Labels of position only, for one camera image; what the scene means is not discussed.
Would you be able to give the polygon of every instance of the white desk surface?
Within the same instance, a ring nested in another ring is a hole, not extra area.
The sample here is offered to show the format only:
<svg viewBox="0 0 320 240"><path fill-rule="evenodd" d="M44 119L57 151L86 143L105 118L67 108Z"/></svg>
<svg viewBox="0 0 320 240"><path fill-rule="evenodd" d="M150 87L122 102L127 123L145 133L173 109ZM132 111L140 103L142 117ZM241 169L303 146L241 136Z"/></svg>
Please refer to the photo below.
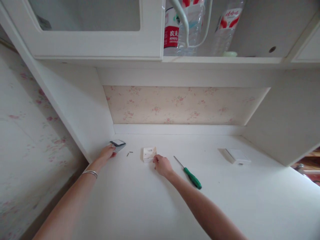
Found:
<svg viewBox="0 0 320 240"><path fill-rule="evenodd" d="M240 136L120 134L127 146L100 172L73 239L209 239L175 188L142 161L156 146L187 176L175 155L249 239L320 239L320 188ZM234 166L219 149L252 161Z"/></svg>

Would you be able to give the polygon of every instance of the screwdriver shaft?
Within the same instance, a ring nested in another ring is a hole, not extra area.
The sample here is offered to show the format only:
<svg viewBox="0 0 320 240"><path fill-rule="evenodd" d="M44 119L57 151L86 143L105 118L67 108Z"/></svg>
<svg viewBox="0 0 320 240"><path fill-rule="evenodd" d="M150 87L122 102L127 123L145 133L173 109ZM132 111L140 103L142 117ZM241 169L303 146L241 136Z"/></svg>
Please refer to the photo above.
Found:
<svg viewBox="0 0 320 240"><path fill-rule="evenodd" d="M179 160L175 156L173 156L173 157L178 161L178 163L181 165L181 167L184 168L184 166L181 164L181 162L179 162Z"/></svg>

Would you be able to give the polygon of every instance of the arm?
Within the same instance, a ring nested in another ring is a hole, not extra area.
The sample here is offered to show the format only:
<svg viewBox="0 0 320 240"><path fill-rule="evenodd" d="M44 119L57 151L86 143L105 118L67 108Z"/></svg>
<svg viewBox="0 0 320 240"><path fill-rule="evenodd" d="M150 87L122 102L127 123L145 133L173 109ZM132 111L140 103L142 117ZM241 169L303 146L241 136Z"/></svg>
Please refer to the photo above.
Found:
<svg viewBox="0 0 320 240"><path fill-rule="evenodd" d="M177 189L200 226L211 239L247 239L217 205L173 171L167 158L156 155L153 162L157 172Z"/></svg>
<svg viewBox="0 0 320 240"><path fill-rule="evenodd" d="M112 144L102 149L100 156L88 166L87 170L99 174L108 159L116 156L116 153L113 153L114 149ZM95 182L96 177L93 174L81 175L52 210L33 240L71 239L75 222Z"/></svg>

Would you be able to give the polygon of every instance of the white switch cover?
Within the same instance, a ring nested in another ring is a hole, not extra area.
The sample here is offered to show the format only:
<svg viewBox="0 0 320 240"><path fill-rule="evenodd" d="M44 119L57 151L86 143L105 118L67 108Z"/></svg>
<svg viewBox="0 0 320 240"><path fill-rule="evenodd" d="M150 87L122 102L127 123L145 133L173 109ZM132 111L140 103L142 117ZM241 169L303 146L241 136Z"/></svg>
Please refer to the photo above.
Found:
<svg viewBox="0 0 320 240"><path fill-rule="evenodd" d="M153 157L157 155L156 147L147 147L143 149L143 161L145 163L150 163L153 160Z"/></svg>
<svg viewBox="0 0 320 240"><path fill-rule="evenodd" d="M239 149L226 148L224 153L227 160L234 165L246 165L251 163L251 160L249 160Z"/></svg>

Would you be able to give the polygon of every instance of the screwdriver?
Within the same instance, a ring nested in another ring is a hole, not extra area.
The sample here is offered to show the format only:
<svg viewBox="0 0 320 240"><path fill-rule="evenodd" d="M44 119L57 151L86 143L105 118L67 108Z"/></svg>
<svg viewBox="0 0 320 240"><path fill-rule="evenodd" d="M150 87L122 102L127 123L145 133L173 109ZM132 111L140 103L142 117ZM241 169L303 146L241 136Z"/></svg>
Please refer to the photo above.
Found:
<svg viewBox="0 0 320 240"><path fill-rule="evenodd" d="M192 184L196 187L196 188L198 188L199 190L202 188L202 186L201 186L201 183L199 182L199 180L191 173L191 172L189 172L189 170L187 169L187 168L185 168L182 164L181 164L181 162L179 162L179 160L175 157L175 156L173 156L177 161L178 161L178 163L181 165L181 167L183 168L183 171L187 174L187 176L189 177L189 179L190 179L190 181L192 182Z"/></svg>

